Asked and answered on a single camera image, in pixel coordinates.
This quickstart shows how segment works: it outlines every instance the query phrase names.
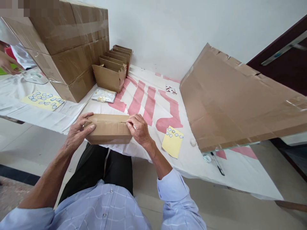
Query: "green object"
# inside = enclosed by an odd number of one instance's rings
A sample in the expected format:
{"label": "green object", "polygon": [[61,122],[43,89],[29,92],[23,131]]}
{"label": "green object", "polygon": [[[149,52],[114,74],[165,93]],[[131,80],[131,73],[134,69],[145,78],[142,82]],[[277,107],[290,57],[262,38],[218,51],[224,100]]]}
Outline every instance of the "green object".
{"label": "green object", "polygon": [[[15,68],[18,68],[17,65],[15,64],[11,64],[11,68],[12,69],[15,69]],[[7,72],[5,72],[3,69],[0,68],[0,75],[6,75],[8,74]]]}

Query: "black pants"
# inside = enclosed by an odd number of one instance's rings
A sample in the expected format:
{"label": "black pants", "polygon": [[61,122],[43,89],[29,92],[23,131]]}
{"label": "black pants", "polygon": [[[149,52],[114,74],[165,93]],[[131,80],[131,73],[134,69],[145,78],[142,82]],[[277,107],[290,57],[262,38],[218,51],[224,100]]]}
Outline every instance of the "black pants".
{"label": "black pants", "polygon": [[95,186],[100,179],[103,179],[105,184],[122,186],[133,195],[131,157],[111,150],[104,175],[107,154],[107,148],[87,143],[76,172],[66,184],[59,203],[79,191]]}

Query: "pen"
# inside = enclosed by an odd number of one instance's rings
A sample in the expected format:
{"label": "pen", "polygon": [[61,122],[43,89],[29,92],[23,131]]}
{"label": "pen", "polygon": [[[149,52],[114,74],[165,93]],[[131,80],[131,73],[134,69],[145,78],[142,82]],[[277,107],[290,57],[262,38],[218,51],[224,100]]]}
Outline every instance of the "pen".
{"label": "pen", "polygon": [[218,167],[219,171],[221,172],[221,174],[222,174],[223,176],[225,176],[225,174],[224,174],[223,171],[222,171],[222,168],[220,167],[220,165],[219,165],[218,162],[216,161],[216,158],[215,158],[213,152],[211,152],[211,155],[213,156],[213,158],[214,158],[214,160],[215,160],[215,162],[216,162],[216,164],[217,164],[217,167]]}

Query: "white wall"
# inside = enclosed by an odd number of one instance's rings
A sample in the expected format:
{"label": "white wall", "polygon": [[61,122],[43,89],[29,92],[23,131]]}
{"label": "white wall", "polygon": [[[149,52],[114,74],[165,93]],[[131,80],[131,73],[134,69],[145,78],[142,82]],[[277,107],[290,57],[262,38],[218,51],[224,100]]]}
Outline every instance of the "white wall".
{"label": "white wall", "polygon": [[108,9],[110,46],[182,79],[207,42],[248,62],[307,14],[307,0],[83,0]]}

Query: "door handle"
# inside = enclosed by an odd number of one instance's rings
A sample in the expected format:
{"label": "door handle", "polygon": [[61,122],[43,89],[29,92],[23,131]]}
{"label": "door handle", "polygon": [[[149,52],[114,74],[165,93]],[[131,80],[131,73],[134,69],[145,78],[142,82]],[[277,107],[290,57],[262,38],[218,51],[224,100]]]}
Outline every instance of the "door handle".
{"label": "door handle", "polygon": [[266,59],[264,62],[261,63],[261,65],[266,66],[270,64],[272,61],[274,61],[276,58],[280,57],[284,53],[286,53],[289,49],[295,48],[299,49],[301,51],[306,51],[307,47],[300,45],[299,43],[307,38],[307,30],[299,35],[296,39],[294,39],[292,42],[290,42],[288,45],[277,51],[275,54],[273,54],[271,57]]}

